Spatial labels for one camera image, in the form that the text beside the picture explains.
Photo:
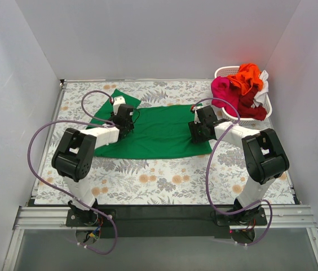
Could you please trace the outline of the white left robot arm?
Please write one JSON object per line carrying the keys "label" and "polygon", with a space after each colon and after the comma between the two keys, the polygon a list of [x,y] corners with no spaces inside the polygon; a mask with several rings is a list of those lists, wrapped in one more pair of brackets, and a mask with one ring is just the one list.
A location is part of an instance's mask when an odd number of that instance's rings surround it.
{"label": "white left robot arm", "polygon": [[88,130],[66,129],[53,155],[52,167],[62,176],[73,195],[68,205],[76,218],[87,226],[94,225],[99,218],[95,209],[98,203],[87,179],[94,151],[124,139],[134,129],[133,113],[133,106],[122,103],[113,106],[109,118],[113,127],[103,124]]}

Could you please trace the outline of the green t-shirt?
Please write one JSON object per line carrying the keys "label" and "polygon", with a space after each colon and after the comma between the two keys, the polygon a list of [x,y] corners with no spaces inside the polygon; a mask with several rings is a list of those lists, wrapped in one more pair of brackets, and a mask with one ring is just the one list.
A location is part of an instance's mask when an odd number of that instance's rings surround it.
{"label": "green t-shirt", "polygon": [[143,107],[134,113],[134,129],[124,139],[96,148],[94,155],[115,159],[177,159],[211,153],[209,142],[194,144],[188,123],[191,105]]}

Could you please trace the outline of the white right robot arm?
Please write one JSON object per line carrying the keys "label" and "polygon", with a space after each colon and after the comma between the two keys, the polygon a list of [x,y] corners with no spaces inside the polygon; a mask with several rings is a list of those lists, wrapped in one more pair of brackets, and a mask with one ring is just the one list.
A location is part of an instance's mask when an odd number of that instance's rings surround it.
{"label": "white right robot arm", "polygon": [[239,224],[249,223],[259,212],[262,199],[274,182],[289,169],[289,160],[277,133],[271,129],[255,130],[218,119],[211,106],[192,106],[195,118],[188,123],[193,143],[225,141],[243,150],[248,180],[235,199],[233,208],[224,212]]}

